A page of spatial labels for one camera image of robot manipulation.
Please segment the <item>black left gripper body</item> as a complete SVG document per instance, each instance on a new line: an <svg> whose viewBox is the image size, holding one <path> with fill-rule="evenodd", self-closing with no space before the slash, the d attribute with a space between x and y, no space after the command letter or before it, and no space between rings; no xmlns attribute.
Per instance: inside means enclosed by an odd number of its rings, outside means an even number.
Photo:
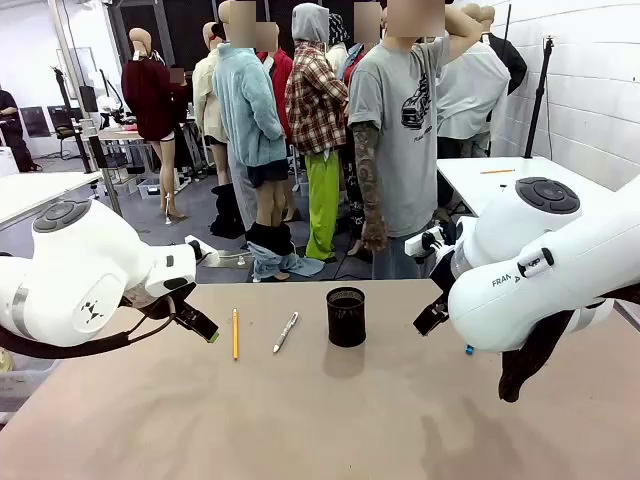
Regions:
<svg viewBox="0 0 640 480"><path fill-rule="evenodd" d="M184 310L186 299L195 288L196 283L191 282L155 298L141 285L137 285L123 294L122 306L136 309L153 320L161 320L167 318L172 311L180 314Z"/></svg>

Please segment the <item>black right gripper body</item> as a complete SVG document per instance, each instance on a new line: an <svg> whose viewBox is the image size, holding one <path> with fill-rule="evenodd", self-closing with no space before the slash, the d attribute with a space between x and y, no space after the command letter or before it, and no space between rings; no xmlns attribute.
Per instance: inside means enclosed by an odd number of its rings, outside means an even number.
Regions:
<svg viewBox="0 0 640 480"><path fill-rule="evenodd" d="M462 220L439 224L433 228L431 236L433 239L430 247L434 250L436 260L430 279L442 291L438 302L447 305L450 290L460 275L459 264L463 255Z"/></svg>

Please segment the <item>person's right hand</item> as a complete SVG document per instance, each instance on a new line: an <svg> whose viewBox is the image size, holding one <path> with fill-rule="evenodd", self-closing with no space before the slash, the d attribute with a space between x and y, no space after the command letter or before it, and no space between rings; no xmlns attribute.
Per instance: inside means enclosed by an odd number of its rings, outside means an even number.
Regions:
<svg viewBox="0 0 640 480"><path fill-rule="evenodd" d="M388 229L384 221L365 221L361 240L364 246L373 253L381 252L388 246Z"/></svg>

